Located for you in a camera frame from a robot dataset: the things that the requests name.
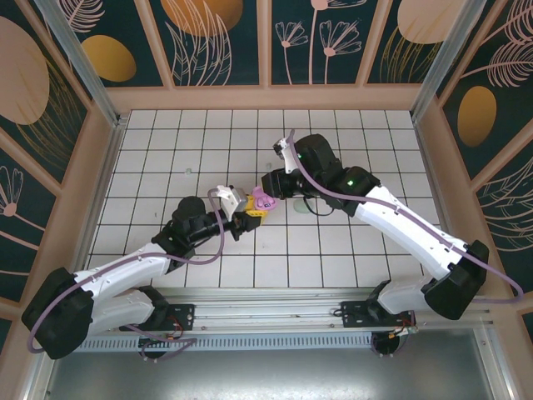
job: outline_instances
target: yellow object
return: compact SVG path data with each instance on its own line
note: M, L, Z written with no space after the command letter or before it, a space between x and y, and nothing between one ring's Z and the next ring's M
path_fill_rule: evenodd
M135 76L135 59L118 40L105 35L95 35L85 39L82 47L100 78L125 82Z
M50 93L47 60L30 35L0 17L0 115L29 125L44 113Z
M448 36L465 0L402 0L398 28L412 43L432 44Z
M474 86L461 100L457 129L461 141L471 148L482 144L496 120L496 98L482 86Z
M204 2L211 10L215 23L217 15L227 31L241 20L242 0L161 0L161 5L174 25L182 31L200 37L214 36L218 33L215 27L207 33L210 21Z
M265 221L265 217L268 215L268 211L265 210L256 210L253 206L253 196L247 195L248 197L248 203L247 206L244 207L244 211L246 214L248 214L250 217L261 217L261 225Z

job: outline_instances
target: pink object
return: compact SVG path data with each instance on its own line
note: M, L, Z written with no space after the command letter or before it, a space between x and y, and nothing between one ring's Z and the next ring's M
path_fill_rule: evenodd
M262 187L258 186L252 190L253 207L256 210L270 211L277 207L275 198L268 196L263 192Z

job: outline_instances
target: white grid floor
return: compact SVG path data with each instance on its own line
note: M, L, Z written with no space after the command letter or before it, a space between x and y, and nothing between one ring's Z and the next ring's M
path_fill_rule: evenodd
M439 224L407 111L135 110L88 267L149 242L181 198L205 198L219 184L250 193L264 173L283 167L271 146L291 128L296 138L320 133L344 166L370 170L402 202ZM153 279L153 286L372 288L385 279L422 275L417 260L373 227L341 211L301 214L295 201L281 202L264 226L239 242L227 233L223 256L213 264L178 268ZM319 213L329 211L322 200L311 203ZM208 258L217 248L213 238L197 249L197 257Z

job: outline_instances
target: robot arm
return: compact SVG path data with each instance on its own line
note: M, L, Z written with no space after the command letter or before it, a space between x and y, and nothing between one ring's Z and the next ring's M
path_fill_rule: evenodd
M257 190L254 193L257 198L247 196L242 189L217 187L222 226L236 241L243 233L259 227L264 213L276 206L272 199L262 202L261 209L257 209L254 203L262 193ZM185 264L166 255L190 260L196 247L220 234L216 214L206 212L199 197L186 197L172 214L172 220L150 243L132 254L87 271L71 274L65 268L59 268L50 273L23 313L22 322L31 331L52 301L69 288L87 281L61 300L42 320L36 332L36 339L50 358L65 357L88 335L126 324L155 330L167 318L169 304L153 287L138 286Z
M382 282L368 299L368 312L379 320L387 314L431 308L445 318L459 319L485 282L486 270L452 252L436 237L445 238L452 246L465 249L484 262L489 255L487 247L478 241L467 245L422 220L363 168L344 168L323 136L315 134L304 137L295 143L295 147L302 166L322 187L334 193L382 200L395 205L396 210L375 202L343 200L318 191L297 169L286 139L274 145L274 150L285 162L285 168L262 178L268 195L291 198L301 194L308 198L322 198L332 208L340 209L350 217L356 216L382 231L418 259L431 275ZM402 213L421 220L426 229Z

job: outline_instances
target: vent grille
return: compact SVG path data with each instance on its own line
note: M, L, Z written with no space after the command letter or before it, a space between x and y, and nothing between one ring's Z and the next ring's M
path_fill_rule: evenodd
M371 334L349 333L292 333L292 334L247 334L247 335L201 335L187 351L231 350L292 350L309 348L368 348ZM137 352L146 342L144 337L96 336L76 350L78 353ZM157 343L147 351L177 349L182 343Z

